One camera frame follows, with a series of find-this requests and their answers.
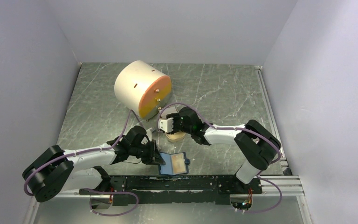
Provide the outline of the blue leather card holder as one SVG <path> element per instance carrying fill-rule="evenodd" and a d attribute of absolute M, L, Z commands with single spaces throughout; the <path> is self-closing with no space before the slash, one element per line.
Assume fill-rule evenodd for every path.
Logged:
<path fill-rule="evenodd" d="M 185 152 L 175 154 L 161 153 L 160 155 L 165 162 L 164 165 L 158 166 L 160 175 L 175 176 L 189 173 L 190 160 Z"/>

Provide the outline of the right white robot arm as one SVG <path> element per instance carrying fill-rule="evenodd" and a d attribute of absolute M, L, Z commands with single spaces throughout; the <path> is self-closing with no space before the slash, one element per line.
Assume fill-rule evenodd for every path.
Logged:
<path fill-rule="evenodd" d="M 253 119 L 242 125 L 219 126 L 206 122 L 194 109 L 186 106 L 178 112 L 161 112 L 157 126 L 167 134 L 189 134 L 200 145 L 237 146 L 246 158 L 233 180 L 233 188 L 238 193 L 245 193 L 252 179 L 281 157 L 280 141 Z"/>

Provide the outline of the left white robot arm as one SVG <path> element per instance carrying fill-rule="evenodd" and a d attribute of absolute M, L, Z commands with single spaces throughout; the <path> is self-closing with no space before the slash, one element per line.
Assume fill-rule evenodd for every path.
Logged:
<path fill-rule="evenodd" d="M 149 131 L 134 126 L 126 134 L 100 146 L 78 150 L 49 147 L 22 174 L 24 191 L 38 202 L 46 202 L 67 190 L 95 190 L 98 194 L 113 191 L 105 165 L 126 161 L 130 156 L 145 165 L 165 165 Z"/>

